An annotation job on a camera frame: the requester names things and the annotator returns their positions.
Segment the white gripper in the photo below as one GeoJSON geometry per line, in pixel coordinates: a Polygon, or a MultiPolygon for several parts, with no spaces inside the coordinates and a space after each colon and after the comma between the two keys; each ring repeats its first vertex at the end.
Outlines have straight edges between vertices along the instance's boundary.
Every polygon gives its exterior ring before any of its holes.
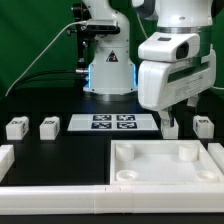
{"type": "Polygon", "coordinates": [[[174,116],[166,109],[187,98],[189,107],[196,107],[199,93],[212,87],[216,79],[216,53],[201,59],[196,68],[188,60],[177,63],[143,61],[138,75],[138,101],[148,110],[159,111],[161,125],[174,126],[174,116]]]}

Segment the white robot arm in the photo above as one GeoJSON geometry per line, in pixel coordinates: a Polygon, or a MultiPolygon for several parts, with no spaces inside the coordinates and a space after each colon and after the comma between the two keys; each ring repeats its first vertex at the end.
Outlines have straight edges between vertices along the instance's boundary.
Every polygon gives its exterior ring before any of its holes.
{"type": "Polygon", "coordinates": [[[85,29],[96,35],[84,91],[103,99],[132,92],[140,105],[166,121],[168,108],[212,87],[216,53],[211,44],[215,0],[130,0],[136,14],[157,22],[138,47],[139,67],[129,56],[130,24],[109,0],[82,0],[90,13],[85,29]]]}

